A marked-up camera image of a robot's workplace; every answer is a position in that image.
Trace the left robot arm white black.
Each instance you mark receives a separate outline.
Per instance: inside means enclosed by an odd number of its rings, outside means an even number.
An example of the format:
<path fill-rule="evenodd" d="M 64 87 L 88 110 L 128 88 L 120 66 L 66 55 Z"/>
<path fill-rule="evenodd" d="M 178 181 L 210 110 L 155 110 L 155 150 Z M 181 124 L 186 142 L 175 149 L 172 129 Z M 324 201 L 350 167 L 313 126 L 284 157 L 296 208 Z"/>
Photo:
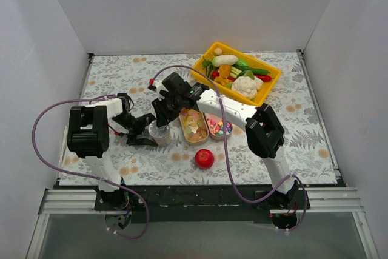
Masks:
<path fill-rule="evenodd" d="M 156 117 L 151 113 L 134 117 L 130 113 L 131 102 L 128 94 L 120 93 L 112 99 L 70 109 L 67 147 L 89 166 L 92 175 L 102 179 L 98 183 L 98 193 L 102 202 L 115 210 L 128 207 L 130 199 L 127 192 L 120 188 L 124 180 L 107 153 L 110 144 L 109 120 L 127 130 L 127 133 L 115 133 L 126 137 L 127 145 L 156 146 L 154 141 L 142 136 Z"/>

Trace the silver jar lid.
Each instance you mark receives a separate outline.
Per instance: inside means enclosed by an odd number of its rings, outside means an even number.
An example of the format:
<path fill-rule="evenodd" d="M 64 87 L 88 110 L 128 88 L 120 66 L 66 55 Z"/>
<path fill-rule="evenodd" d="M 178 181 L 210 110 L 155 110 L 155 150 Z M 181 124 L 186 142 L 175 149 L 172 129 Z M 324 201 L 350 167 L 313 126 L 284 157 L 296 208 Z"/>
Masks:
<path fill-rule="evenodd" d="M 152 121 L 148 126 L 149 135 L 155 140 L 161 140 L 166 138 L 170 133 L 169 125 L 157 126 L 157 121 Z"/>

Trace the beige tray gummy candies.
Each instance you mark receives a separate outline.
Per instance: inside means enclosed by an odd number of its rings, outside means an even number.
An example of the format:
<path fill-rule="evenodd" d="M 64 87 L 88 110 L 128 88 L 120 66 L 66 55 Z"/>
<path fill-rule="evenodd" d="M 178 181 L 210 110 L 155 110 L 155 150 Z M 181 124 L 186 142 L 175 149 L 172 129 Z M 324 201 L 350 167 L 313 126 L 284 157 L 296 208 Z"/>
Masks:
<path fill-rule="evenodd" d="M 209 138 L 206 120 L 201 112 L 194 109 L 182 109 L 179 113 L 184 139 L 191 146 L 204 144 Z"/>

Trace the clear glass jar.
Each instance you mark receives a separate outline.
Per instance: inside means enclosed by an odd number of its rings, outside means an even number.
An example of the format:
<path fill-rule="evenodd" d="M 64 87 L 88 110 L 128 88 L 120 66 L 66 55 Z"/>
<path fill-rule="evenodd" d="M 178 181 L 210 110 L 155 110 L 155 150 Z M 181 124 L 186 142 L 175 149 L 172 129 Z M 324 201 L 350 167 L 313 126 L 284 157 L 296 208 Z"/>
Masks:
<path fill-rule="evenodd" d="M 171 134 L 166 134 L 163 137 L 151 136 L 151 140 L 156 143 L 157 146 L 164 146 L 171 140 Z"/>

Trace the pink tray colourful candies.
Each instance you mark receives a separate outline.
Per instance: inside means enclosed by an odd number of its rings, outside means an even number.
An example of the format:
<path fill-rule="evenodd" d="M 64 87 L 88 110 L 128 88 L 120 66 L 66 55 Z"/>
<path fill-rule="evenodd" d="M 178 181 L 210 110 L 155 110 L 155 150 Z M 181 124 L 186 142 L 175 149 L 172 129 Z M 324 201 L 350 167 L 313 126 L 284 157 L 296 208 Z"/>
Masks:
<path fill-rule="evenodd" d="M 207 123 L 209 135 L 214 140 L 222 140 L 224 136 L 227 138 L 231 135 L 233 125 L 230 122 L 223 123 L 222 118 L 215 115 L 205 113 L 204 119 Z"/>

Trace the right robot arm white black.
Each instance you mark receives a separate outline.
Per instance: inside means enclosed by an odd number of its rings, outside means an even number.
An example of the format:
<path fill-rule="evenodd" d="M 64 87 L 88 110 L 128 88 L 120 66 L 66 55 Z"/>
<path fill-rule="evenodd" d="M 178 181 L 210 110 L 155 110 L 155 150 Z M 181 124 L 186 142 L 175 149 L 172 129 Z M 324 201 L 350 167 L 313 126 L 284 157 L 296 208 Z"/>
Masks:
<path fill-rule="evenodd" d="M 204 84 L 191 86 L 175 72 L 161 82 L 151 79 L 149 89 L 158 94 L 152 102 L 158 127 L 175 120 L 182 109 L 194 109 L 244 130 L 248 148 L 263 159 L 272 184 L 272 190 L 253 203 L 262 209 L 288 209 L 295 204 L 301 183 L 291 174 L 284 157 L 284 129 L 270 105 L 239 103 Z"/>

